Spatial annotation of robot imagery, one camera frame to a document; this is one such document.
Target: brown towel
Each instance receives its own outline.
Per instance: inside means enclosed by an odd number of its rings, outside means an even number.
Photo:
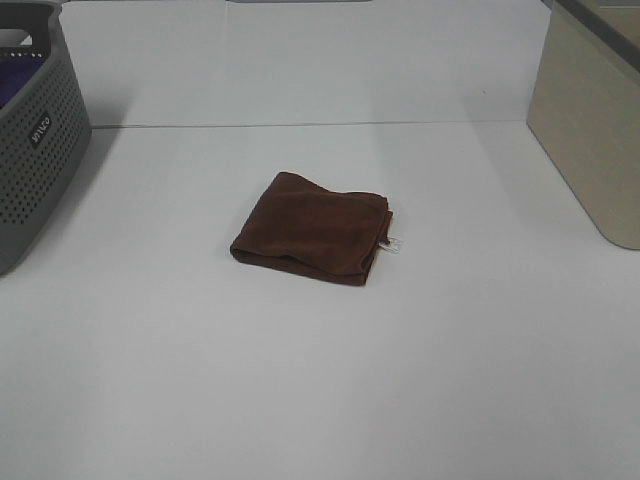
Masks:
[[[280,172],[231,245],[236,260],[328,282],[364,285],[392,212],[374,193],[335,193]]]

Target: purple cloth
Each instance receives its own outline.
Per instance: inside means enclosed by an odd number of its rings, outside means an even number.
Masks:
[[[44,63],[42,58],[10,58],[0,60],[0,108],[33,77]]]

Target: towel label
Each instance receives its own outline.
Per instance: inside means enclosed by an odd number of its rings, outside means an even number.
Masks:
[[[35,126],[29,133],[29,142],[31,143],[31,146],[34,148],[34,150],[38,148],[38,146],[42,143],[42,140],[44,140],[44,137],[47,135],[47,133],[49,133],[52,124],[53,122],[51,121],[51,116],[45,110],[45,112],[38,119]]]
[[[402,249],[402,240],[400,240],[399,238],[393,238],[393,237],[389,237],[389,243],[383,243],[380,242],[378,243],[378,246],[383,249],[385,252],[389,252],[389,253],[393,253],[394,255],[397,255],[398,253],[400,253],[400,250]]]

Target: white surface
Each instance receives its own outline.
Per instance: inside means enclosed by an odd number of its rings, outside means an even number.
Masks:
[[[94,125],[524,120],[533,0],[71,2]]]
[[[235,262],[279,170],[401,254]],[[520,122],[97,131],[0,280],[0,478],[637,480],[639,268]]]

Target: gray laundry basket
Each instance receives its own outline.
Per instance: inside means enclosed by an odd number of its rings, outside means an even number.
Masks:
[[[32,38],[29,46],[0,48],[0,60],[44,61],[0,108],[0,274],[18,263],[51,215],[91,137],[60,11],[55,3],[0,0],[0,29]]]

